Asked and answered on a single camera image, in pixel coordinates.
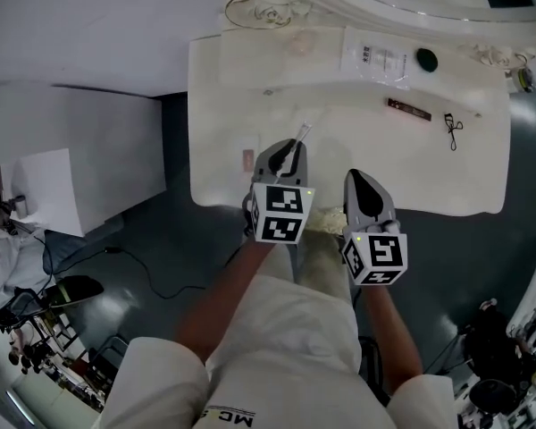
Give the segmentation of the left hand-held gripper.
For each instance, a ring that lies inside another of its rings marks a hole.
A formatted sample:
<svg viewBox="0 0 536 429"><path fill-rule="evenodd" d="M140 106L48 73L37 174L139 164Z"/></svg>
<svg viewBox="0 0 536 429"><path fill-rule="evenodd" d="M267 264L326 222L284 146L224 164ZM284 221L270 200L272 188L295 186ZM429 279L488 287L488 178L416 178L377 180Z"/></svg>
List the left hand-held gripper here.
<svg viewBox="0 0 536 429"><path fill-rule="evenodd" d="M307 187L307 150L298 143L294 154L294 181L275 177L296 144L284 139L269 146L255 162L254 182L243 199L247 221L244 234L257 242L298 244L314 202L315 188Z"/></svg>

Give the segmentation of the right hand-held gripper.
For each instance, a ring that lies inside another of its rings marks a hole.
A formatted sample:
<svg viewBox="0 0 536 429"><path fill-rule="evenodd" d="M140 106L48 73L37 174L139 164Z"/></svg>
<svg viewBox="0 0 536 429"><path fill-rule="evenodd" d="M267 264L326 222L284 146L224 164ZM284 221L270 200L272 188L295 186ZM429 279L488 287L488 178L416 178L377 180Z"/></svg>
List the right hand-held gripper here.
<svg viewBox="0 0 536 429"><path fill-rule="evenodd" d="M400 231L391 195L372 176L350 169L344 180L348 227L341 250L356 286L389 286L407 270L407 236Z"/></svg>

